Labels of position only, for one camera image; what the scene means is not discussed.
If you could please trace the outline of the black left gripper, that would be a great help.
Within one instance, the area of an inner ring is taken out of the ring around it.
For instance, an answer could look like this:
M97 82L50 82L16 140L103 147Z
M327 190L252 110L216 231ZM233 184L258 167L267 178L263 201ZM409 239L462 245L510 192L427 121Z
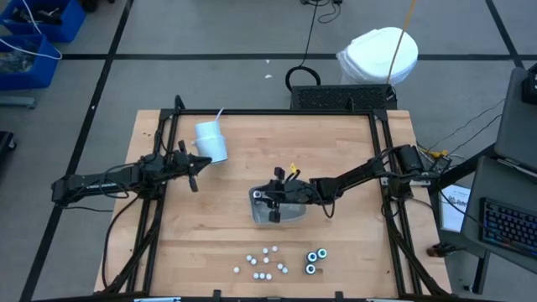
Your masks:
M185 141L178 142L178 149L170 157L169 170L174 178L187 176L192 192L198 191L195 177L207 166L211 164L211 157L198 156L186 150Z

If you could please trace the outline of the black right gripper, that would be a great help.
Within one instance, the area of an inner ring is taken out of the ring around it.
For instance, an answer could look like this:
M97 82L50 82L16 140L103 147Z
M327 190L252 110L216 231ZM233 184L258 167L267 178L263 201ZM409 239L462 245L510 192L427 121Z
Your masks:
M274 169L274 175L275 180L253 187L253 191L269 191L269 198L254 198L254 203L264 203L271 209L270 222L289 222L300 219L305 215L305 203L310 199L307 183L291 175L285 178L285 172L280 167Z

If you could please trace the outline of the white cylindrical container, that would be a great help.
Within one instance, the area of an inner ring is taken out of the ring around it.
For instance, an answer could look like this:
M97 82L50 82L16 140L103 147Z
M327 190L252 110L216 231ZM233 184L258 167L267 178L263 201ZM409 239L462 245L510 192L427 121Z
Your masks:
M196 146L198 155L211 158L212 164L219 164L228 159L227 141L222 135L219 118L224 107L217 113L213 121L201 122L195 125L196 139L192 142Z

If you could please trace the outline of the grey plastic bin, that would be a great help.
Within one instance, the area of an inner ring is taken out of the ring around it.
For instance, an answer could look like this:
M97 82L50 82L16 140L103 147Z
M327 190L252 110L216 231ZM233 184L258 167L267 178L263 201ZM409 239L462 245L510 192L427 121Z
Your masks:
M274 210L268 208L264 203L255 204L253 197L253 188L248 192L253 221L259 225L274 224L270 220L270 214ZM280 204L279 205L279 223L297 221L306 214L306 206L301 204Z

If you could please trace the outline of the black mesh computer case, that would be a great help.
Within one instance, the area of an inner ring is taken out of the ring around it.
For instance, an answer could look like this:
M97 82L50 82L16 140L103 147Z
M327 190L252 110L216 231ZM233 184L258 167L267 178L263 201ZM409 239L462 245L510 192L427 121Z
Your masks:
M391 85L293 86L293 110L396 110L397 97Z

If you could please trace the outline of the white-bagged trash bin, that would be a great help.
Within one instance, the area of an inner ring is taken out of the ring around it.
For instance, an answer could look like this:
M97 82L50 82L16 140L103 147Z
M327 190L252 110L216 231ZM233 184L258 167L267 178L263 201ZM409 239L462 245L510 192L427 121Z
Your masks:
M351 41L336 54L341 67L342 85L397 85L415 68L419 48L414 39L404 34L395 52L402 29L373 29Z

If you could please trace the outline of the dark table clamp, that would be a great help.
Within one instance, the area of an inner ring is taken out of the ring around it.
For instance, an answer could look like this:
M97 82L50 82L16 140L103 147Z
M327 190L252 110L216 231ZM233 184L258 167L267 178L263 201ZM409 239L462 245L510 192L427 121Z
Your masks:
M457 247L448 242L439 242L426 249L426 253L430 257L445 258L457 251Z

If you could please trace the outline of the blue storage bin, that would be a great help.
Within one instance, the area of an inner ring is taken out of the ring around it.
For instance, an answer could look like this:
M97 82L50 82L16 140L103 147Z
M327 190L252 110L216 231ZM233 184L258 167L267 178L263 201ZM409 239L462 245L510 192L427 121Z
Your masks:
M0 36L0 91L48 87L59 58L42 34Z
M10 0L0 24L12 34L44 34L50 42L72 42L86 14L77 0Z

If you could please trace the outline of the white printed paper sheet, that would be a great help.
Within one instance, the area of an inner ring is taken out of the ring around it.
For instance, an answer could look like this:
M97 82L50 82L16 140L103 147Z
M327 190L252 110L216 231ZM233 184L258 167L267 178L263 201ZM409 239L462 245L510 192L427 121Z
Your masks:
M447 186L441 191L439 198L442 230L461 231L470 192L470 189L458 185Z

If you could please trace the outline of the grey flat bar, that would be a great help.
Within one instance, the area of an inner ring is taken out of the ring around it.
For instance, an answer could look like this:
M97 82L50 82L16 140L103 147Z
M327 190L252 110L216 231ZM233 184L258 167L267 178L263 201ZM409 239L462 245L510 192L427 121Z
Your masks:
M33 97L27 96L0 96L0 107L26 107L34 109L37 102Z

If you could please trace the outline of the black floor object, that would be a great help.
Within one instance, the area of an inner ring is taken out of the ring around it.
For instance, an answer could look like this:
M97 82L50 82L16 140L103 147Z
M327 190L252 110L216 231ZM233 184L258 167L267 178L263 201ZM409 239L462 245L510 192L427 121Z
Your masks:
M0 168L4 165L10 152L17 148L14 133L0 131Z

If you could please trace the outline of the dark grey desk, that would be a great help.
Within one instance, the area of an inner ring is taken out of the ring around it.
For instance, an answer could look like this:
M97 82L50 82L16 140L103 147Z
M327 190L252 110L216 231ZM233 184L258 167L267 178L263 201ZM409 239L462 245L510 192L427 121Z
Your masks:
M440 194L447 186L473 173L467 209L461 231L449 237L449 243L457 249L465 250L478 257L478 265L473 284L465 287L474 294L481 294L487 274L487 266L493 254L537 274L537 259L514 253L479 240L481 233L480 199L487 197L537 212L537 171L524 171L503 160L490 146L468 161L443 174L432 187Z

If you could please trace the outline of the black backlit keyboard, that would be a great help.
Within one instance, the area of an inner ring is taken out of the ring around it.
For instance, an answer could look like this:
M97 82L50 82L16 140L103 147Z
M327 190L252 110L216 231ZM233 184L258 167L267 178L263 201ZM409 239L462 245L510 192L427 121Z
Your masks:
M537 259L537 212L483 197L479 240Z

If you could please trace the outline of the black aluminium table frame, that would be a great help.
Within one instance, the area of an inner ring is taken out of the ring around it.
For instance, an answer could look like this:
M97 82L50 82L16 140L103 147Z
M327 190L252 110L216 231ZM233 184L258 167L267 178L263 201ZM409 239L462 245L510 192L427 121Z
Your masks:
M153 260L143 258L152 278L136 280L152 295L206 297L393 298L403 278L413 289L408 263L395 262L385 220L381 190L371 181L349 190L326 218L312 206L294 223L258 226L248 204L248 190L266 183L275 167L297 164L304 178L326 177L353 169L383 148L373 139L365 116L303 113L290 110L225 111L220 123L227 139L226 162L204 169L192 192L188 181L169 183L159 241ZM306 254L324 248L324 259L305 272ZM247 255L257 259L252 265ZM282 273L282 263L288 273ZM240 273L234 273L235 267ZM254 279L265 273L265 279ZM267 273L272 279L267 280Z

